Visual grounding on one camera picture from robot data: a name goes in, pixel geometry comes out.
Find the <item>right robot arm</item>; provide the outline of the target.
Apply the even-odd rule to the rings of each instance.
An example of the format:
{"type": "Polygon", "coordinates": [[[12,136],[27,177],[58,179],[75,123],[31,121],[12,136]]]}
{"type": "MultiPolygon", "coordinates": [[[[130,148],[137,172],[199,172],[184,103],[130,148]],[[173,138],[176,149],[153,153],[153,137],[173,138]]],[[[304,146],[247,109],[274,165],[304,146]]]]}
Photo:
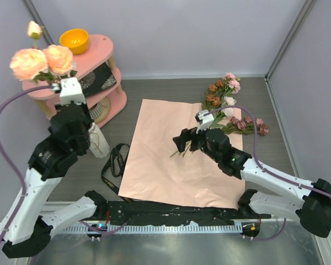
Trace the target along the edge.
{"type": "Polygon", "coordinates": [[[250,154],[233,147],[220,129],[184,129],[173,138],[179,152],[200,150],[217,163],[226,175],[258,184],[272,192],[245,192],[238,201],[244,218],[268,214],[300,223],[308,232],[322,238],[331,231],[331,184],[323,179],[312,182],[269,167],[250,154]]]}

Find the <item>round wooden disc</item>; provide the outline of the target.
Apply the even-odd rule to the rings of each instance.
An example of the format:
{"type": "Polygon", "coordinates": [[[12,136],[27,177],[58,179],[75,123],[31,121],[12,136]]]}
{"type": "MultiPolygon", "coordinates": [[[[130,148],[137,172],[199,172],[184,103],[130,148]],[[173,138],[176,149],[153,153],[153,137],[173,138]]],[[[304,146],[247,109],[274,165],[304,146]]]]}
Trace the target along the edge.
{"type": "Polygon", "coordinates": [[[101,123],[102,121],[104,121],[109,112],[110,112],[110,108],[111,108],[111,101],[109,99],[109,97],[104,97],[97,105],[100,109],[100,114],[99,116],[95,119],[96,123],[101,123]]]}

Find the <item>white ribbed vase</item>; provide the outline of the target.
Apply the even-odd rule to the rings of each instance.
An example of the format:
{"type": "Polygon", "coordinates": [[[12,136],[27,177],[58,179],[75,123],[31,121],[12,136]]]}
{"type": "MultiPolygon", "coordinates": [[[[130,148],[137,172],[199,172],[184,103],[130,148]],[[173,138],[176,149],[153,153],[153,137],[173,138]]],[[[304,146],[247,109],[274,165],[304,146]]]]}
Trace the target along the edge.
{"type": "Polygon", "coordinates": [[[110,146],[105,139],[102,131],[96,123],[92,123],[92,126],[88,130],[89,141],[92,154],[97,158],[104,158],[110,152],[110,146]]]}

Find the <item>pink wrapping paper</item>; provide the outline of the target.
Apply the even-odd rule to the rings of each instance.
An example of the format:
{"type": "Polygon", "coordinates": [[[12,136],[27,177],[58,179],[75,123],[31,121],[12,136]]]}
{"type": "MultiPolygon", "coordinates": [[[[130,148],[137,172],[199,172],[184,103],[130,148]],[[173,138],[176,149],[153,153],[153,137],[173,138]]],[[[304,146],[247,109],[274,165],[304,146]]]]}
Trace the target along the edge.
{"type": "Polygon", "coordinates": [[[238,208],[245,182],[201,151],[178,153],[173,138],[197,126],[200,103],[143,99],[118,195],[180,206],[238,208]]]}

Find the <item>pale pink rose stem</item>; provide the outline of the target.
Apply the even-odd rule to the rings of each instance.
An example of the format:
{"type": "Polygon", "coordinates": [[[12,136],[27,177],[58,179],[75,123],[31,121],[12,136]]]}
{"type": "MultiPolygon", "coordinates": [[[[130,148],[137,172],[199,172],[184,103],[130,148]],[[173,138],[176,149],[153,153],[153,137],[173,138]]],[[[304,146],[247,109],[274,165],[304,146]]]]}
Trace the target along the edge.
{"type": "Polygon", "coordinates": [[[234,108],[230,108],[229,106],[234,106],[236,104],[236,100],[230,96],[223,96],[221,100],[218,97],[209,98],[212,94],[206,96],[206,102],[202,105],[202,112],[207,113],[211,111],[215,111],[212,113],[213,121],[209,126],[209,129],[213,128],[223,128],[225,134],[231,134],[236,131],[236,127],[231,124],[234,117],[234,108]]]}

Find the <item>brown rose flower stem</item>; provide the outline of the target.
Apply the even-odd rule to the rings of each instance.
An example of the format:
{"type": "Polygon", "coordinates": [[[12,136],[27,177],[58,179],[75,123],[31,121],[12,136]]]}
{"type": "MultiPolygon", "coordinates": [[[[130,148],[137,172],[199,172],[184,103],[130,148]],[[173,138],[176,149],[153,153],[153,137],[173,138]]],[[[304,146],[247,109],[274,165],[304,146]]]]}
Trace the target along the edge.
{"type": "Polygon", "coordinates": [[[221,105],[220,94],[223,90],[223,80],[217,80],[214,84],[207,87],[205,100],[202,103],[202,110],[212,110],[221,105]]]}

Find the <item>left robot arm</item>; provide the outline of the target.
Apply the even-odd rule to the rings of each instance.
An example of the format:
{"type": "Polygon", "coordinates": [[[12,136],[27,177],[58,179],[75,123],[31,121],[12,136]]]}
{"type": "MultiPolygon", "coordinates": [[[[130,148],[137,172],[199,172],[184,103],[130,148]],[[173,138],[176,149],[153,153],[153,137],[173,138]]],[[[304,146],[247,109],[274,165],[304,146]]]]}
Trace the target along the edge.
{"type": "Polygon", "coordinates": [[[41,214],[52,191],[80,156],[87,150],[97,158],[109,153],[108,143],[97,131],[86,104],[58,104],[56,110],[50,120],[50,135],[36,146],[21,178],[20,193],[0,222],[0,242],[4,242],[2,251],[8,258],[36,256],[64,228],[106,215],[106,200],[94,190],[61,210],[41,214]]]}

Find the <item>black floral patterned tray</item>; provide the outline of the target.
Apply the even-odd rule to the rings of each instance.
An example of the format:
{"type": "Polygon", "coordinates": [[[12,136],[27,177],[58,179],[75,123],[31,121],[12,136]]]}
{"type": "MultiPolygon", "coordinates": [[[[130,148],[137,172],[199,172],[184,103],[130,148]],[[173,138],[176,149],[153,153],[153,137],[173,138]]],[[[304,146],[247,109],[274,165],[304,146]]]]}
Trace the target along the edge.
{"type": "Polygon", "coordinates": [[[116,84],[110,67],[103,63],[79,80],[85,97],[91,97],[116,84]]]}

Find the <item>striped round container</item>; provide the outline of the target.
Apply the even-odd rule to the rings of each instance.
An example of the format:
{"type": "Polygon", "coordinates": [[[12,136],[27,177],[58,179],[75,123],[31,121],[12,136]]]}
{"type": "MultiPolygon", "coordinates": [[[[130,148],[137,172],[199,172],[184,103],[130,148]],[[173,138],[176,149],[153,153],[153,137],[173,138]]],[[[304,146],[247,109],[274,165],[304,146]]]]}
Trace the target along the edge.
{"type": "Polygon", "coordinates": [[[100,103],[97,103],[89,110],[89,113],[94,120],[98,119],[102,115],[102,112],[103,106],[100,103]]]}

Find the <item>peach peony flower stem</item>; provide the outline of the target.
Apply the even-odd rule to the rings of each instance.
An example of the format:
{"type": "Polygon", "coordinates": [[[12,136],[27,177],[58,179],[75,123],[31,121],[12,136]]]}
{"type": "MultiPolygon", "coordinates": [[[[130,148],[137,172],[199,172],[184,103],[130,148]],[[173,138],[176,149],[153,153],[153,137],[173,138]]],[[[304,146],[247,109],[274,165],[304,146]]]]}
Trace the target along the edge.
{"type": "Polygon", "coordinates": [[[28,23],[27,35],[34,41],[34,46],[14,54],[9,64],[13,75],[20,81],[43,81],[49,85],[74,77],[77,71],[72,51],[61,45],[49,45],[40,49],[38,40],[43,33],[43,27],[36,22],[28,23]]]}

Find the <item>mauve rose flower stem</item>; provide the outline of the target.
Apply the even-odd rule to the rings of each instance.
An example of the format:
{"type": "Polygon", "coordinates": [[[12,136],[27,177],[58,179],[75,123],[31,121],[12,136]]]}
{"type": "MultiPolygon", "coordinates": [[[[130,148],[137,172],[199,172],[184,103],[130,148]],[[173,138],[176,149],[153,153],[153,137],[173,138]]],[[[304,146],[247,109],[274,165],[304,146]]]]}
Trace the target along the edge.
{"type": "Polygon", "coordinates": [[[253,121],[248,115],[241,120],[235,116],[231,117],[229,122],[221,130],[227,135],[232,133],[249,135],[255,133],[254,126],[256,126],[257,134],[261,136],[265,136],[269,132],[268,126],[264,123],[263,119],[259,118],[253,121]]]}

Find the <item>pink peony flower stem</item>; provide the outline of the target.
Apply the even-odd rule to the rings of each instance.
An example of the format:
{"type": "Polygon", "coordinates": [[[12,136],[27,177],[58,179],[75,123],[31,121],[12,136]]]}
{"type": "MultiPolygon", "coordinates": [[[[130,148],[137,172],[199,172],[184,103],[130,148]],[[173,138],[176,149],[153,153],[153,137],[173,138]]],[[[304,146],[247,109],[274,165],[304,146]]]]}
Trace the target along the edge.
{"type": "Polygon", "coordinates": [[[232,73],[226,73],[222,78],[224,95],[229,96],[237,94],[241,90],[240,80],[240,77],[237,77],[232,73]]]}

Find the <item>pink three-tier shelf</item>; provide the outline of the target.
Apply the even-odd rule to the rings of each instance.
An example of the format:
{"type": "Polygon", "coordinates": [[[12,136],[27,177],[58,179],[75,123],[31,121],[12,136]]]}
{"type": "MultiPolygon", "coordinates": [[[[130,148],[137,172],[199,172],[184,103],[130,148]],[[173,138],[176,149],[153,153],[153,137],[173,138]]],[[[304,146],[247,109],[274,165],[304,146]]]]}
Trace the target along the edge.
{"type": "Polygon", "coordinates": [[[113,51],[111,39],[94,34],[89,36],[86,51],[73,56],[76,77],[81,83],[91,115],[99,127],[122,111],[127,102],[113,51]]]}

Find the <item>orange plastic bowl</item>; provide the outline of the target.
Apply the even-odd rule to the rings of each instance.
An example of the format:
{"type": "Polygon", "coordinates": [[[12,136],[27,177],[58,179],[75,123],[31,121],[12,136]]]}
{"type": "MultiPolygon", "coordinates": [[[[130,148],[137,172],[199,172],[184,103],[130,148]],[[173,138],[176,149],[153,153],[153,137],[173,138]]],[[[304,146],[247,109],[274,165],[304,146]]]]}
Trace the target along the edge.
{"type": "Polygon", "coordinates": [[[84,53],[89,46],[89,34],[84,29],[71,29],[60,36],[60,44],[69,48],[73,54],[84,53]]]}

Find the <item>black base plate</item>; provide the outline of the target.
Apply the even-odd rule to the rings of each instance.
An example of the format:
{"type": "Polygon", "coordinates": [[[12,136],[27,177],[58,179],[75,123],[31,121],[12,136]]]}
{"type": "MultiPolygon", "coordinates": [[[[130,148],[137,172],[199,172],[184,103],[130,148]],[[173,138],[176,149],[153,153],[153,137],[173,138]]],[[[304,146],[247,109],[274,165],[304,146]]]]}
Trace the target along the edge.
{"type": "Polygon", "coordinates": [[[269,219],[268,214],[256,214],[239,208],[197,208],[148,201],[107,202],[105,216],[112,225],[129,226],[187,226],[195,222],[199,226],[233,225],[235,220],[269,219]]]}

